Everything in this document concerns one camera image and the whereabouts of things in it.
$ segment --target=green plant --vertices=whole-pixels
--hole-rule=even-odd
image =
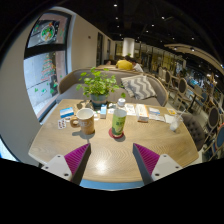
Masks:
[[[93,78],[87,77],[90,74],[87,74],[87,72],[83,72],[80,76],[81,78],[79,80],[82,80],[84,78],[84,83],[87,85],[78,84],[76,86],[76,90],[79,90],[80,88],[83,88],[83,95],[86,95],[89,97],[90,94],[92,95],[106,95],[106,97],[109,96],[110,92],[114,92],[116,89],[119,89],[120,86],[117,85],[117,81],[115,78],[115,75],[112,75],[110,78],[107,77],[107,75],[104,73],[102,74],[101,71],[95,71],[95,67],[90,69],[90,72],[92,75],[94,75]]]

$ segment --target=wall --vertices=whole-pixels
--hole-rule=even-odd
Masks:
[[[36,20],[19,34],[0,68],[0,135],[21,162],[35,166],[38,162],[28,151],[41,126],[27,94],[23,59],[27,38]]]
[[[76,20],[72,36],[72,50],[71,50],[72,70],[96,66],[96,49],[97,49],[98,32],[103,34],[103,41],[104,41],[103,54],[102,54],[102,62],[103,62],[104,59],[106,59],[107,39],[110,38],[107,37],[100,30],[98,30],[95,26],[84,20],[81,16],[76,14]]]

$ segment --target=sofa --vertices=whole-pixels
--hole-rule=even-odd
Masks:
[[[90,73],[91,68],[83,68],[83,69],[77,69],[68,75],[66,75],[60,82],[58,86],[58,91],[60,95],[56,99],[56,103],[60,103],[62,99],[84,99],[89,100],[90,98],[83,95],[83,89],[76,90],[76,86],[79,83],[84,83],[83,79],[79,81],[80,74],[83,72]],[[165,106],[168,101],[168,94],[166,89],[163,87],[161,82],[156,79],[153,75],[150,75],[148,73],[141,73],[141,72],[134,72],[134,71],[127,71],[127,70],[120,70],[120,69],[110,69],[109,71],[105,72],[108,77],[111,75],[115,75],[117,84],[121,84],[121,78],[124,77],[130,77],[130,76],[136,76],[136,75],[146,75],[148,77],[148,80],[152,87],[154,88],[157,96],[156,97],[150,97],[144,100],[137,100],[135,97],[130,97],[127,93],[127,91],[124,88],[116,89],[114,93],[110,92],[110,95],[108,96],[108,101],[110,102],[117,102],[118,99],[121,97],[121,93],[125,92],[126,94],[126,102],[127,103],[134,103],[134,104],[145,104],[145,105],[154,105],[154,106]]]

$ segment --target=cup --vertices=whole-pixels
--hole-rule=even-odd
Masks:
[[[181,122],[183,122],[183,118],[180,115],[174,115],[173,121],[170,124],[170,129],[176,131]]]
[[[73,128],[81,127],[81,131],[90,135],[94,132],[94,113],[90,108],[83,108],[79,110],[76,116],[72,116],[70,119],[70,125]]]
[[[120,137],[124,129],[124,123],[127,116],[127,112],[122,109],[115,109],[112,121],[112,135],[114,137]]]

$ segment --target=striped cushion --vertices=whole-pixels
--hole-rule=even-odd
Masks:
[[[136,78],[140,78],[140,77],[143,77],[143,75],[135,75],[135,76],[131,76],[131,77],[121,78],[121,82],[122,82],[124,88],[127,90],[128,95],[129,95],[130,97],[134,97],[135,94],[134,94],[134,92],[130,89],[130,87],[129,87],[129,85],[128,85],[128,81],[131,80],[131,79],[136,79]]]
[[[135,94],[135,99],[143,100],[157,96],[146,76],[128,81],[128,85]]]

